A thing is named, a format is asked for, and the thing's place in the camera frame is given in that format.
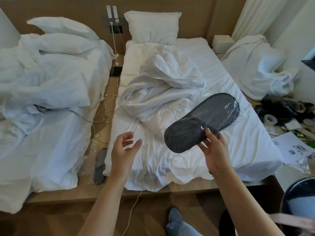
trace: pillow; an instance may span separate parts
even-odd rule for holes
[[[129,23],[132,40],[136,43],[155,42],[168,45],[175,43],[181,12],[128,11],[124,16]]]
[[[81,54],[97,47],[97,43],[93,40],[64,33],[40,35],[34,40],[34,44],[38,50],[47,53],[63,53],[68,55]]]
[[[80,22],[64,17],[37,17],[27,21],[27,24],[35,25],[49,33],[65,33],[78,35],[87,39],[99,40],[92,29]]]

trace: white curtain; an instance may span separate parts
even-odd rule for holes
[[[238,41],[247,35],[263,34],[288,0],[247,0],[232,34]]]

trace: foot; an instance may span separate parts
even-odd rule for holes
[[[169,222],[177,222],[179,224],[181,224],[183,222],[183,218],[182,218],[179,210],[177,209],[177,207],[173,206],[170,208],[170,210],[168,212],[168,221]]]

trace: brown headboard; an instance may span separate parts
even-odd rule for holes
[[[214,34],[232,34],[231,27],[226,27],[226,23],[229,23],[228,16],[225,18],[220,18],[220,16],[222,13],[229,15],[230,12],[240,14],[245,1],[239,0],[239,5],[231,5],[229,0],[0,0],[0,7],[21,34],[42,34],[40,29],[26,23],[29,19],[62,16],[86,24],[113,48],[110,29],[108,25],[103,25],[104,20],[107,19],[106,5],[117,6],[120,19],[124,17],[125,12],[130,10],[182,12],[179,19],[178,38],[203,37],[212,42]],[[123,26],[122,38],[124,43],[131,39],[126,26]],[[115,42],[117,52],[122,54],[124,48],[119,34],[115,34]]]

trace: gold bracelet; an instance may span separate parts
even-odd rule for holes
[[[226,168],[226,169],[223,169],[223,170],[217,170],[217,171],[213,171],[213,173],[220,173],[220,172],[222,172],[222,171],[225,171],[225,170],[229,170],[229,169],[233,169],[233,167],[228,167],[228,168]]]

